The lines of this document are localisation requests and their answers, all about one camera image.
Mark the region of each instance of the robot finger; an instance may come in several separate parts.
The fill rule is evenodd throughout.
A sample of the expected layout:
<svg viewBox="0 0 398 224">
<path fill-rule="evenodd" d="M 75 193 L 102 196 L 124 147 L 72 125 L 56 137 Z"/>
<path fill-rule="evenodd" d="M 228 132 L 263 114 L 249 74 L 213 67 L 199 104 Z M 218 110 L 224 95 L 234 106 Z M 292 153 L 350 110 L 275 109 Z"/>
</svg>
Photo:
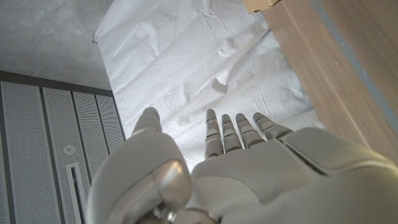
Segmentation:
<svg viewBox="0 0 398 224">
<path fill-rule="evenodd" d="M 282 125 L 276 124 L 262 113 L 255 113 L 253 115 L 253 120 L 259 127 L 259 129 L 264 133 L 267 140 L 278 139 L 288 133 L 293 132 L 291 129 L 286 128 Z"/>
<path fill-rule="evenodd" d="M 235 149 L 242 149 L 241 142 L 236 135 L 236 131 L 232 124 L 231 118 L 227 114 L 224 114 L 221 117 L 221 122 L 223 123 L 223 140 L 225 153 L 231 152 Z"/>
<path fill-rule="evenodd" d="M 147 129 L 155 129 L 158 132 L 162 132 L 159 113 L 153 107 L 148 107 L 142 112 L 131 135 Z"/>
<path fill-rule="evenodd" d="M 239 113 L 236 115 L 236 122 L 238 124 L 238 129 L 239 132 L 241 133 L 245 149 L 250 148 L 250 146 L 252 146 L 253 144 L 257 144 L 264 141 L 263 138 L 261 138 L 261 136 L 259 135 L 259 133 L 257 133 L 256 130 L 254 130 L 254 128 L 251 126 L 251 124 L 243 114 Z"/>
<path fill-rule="evenodd" d="M 205 159 L 224 154 L 223 144 L 220 138 L 220 129 L 217 123 L 216 113 L 212 109 L 206 111 L 206 151 Z"/>
</svg>

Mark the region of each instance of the wooden board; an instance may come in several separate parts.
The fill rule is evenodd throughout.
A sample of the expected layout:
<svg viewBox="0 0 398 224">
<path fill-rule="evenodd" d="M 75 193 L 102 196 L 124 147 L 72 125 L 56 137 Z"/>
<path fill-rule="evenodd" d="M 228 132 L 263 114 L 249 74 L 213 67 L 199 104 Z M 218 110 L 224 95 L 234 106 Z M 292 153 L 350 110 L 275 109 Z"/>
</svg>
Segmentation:
<svg viewBox="0 0 398 224">
<path fill-rule="evenodd" d="M 319 0 L 398 113 L 398 1 Z"/>
<path fill-rule="evenodd" d="M 326 128 L 398 164 L 398 135 L 308 0 L 262 12 Z"/>
<path fill-rule="evenodd" d="M 273 6 L 279 0 L 243 0 L 244 6 L 250 14 Z"/>
</svg>

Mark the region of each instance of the white paper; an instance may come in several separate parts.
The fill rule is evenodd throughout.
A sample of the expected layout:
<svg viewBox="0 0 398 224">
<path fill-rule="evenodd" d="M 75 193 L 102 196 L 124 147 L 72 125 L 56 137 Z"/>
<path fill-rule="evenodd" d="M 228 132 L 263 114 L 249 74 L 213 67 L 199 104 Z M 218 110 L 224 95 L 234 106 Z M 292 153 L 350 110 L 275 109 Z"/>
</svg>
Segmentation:
<svg viewBox="0 0 398 224">
<path fill-rule="evenodd" d="M 209 108 L 322 127 L 267 22 L 242 0 L 115 0 L 95 41 L 126 135 L 153 106 L 189 169 L 203 160 Z"/>
</svg>

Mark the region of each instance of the robotic hand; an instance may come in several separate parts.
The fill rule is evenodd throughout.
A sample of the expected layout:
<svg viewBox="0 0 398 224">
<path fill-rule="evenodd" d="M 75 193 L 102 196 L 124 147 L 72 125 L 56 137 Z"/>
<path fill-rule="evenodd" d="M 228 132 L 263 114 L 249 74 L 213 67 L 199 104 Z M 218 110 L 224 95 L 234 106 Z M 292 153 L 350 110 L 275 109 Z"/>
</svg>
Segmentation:
<svg viewBox="0 0 398 224">
<path fill-rule="evenodd" d="M 87 223 L 398 223 L 398 168 L 324 130 L 256 113 L 206 113 L 205 161 L 191 174 L 159 114 L 144 110 L 96 174 Z"/>
</svg>

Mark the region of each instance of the metal vent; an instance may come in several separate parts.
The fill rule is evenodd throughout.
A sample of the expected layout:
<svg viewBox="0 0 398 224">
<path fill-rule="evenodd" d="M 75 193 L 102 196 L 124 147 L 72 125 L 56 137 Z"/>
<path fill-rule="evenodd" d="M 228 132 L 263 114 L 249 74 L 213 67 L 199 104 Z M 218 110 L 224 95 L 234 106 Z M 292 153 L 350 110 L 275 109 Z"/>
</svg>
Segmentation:
<svg viewBox="0 0 398 224">
<path fill-rule="evenodd" d="M 59 223 L 39 88 L 1 82 L 1 92 L 16 222 Z"/>
<path fill-rule="evenodd" d="M 88 167 L 92 177 L 108 158 L 108 149 L 102 132 L 100 116 L 94 95 L 73 92 L 79 118 L 83 144 L 86 149 Z"/>
<path fill-rule="evenodd" d="M 4 163 L 2 157 L 2 141 L 0 133 L 0 223 L 10 223 L 8 199 L 7 199 L 7 185 L 6 174 L 4 173 Z"/>
<path fill-rule="evenodd" d="M 75 110 L 73 108 L 70 91 L 43 88 L 47 115 L 49 119 L 50 133 L 54 150 L 55 163 L 60 184 L 62 205 L 66 223 L 76 223 L 76 218 L 69 188 L 66 165 L 78 162 L 85 195 L 87 199 L 90 188 L 87 176 L 87 169 L 81 148 L 80 135 L 78 132 Z M 67 148 L 75 148 L 73 154 L 64 153 Z"/>
<path fill-rule="evenodd" d="M 109 96 L 96 96 L 98 108 L 101 113 L 102 123 L 104 125 L 105 137 L 108 142 L 110 153 L 114 152 L 123 143 L 123 134 L 120 129 L 120 123 L 113 98 Z"/>
</svg>

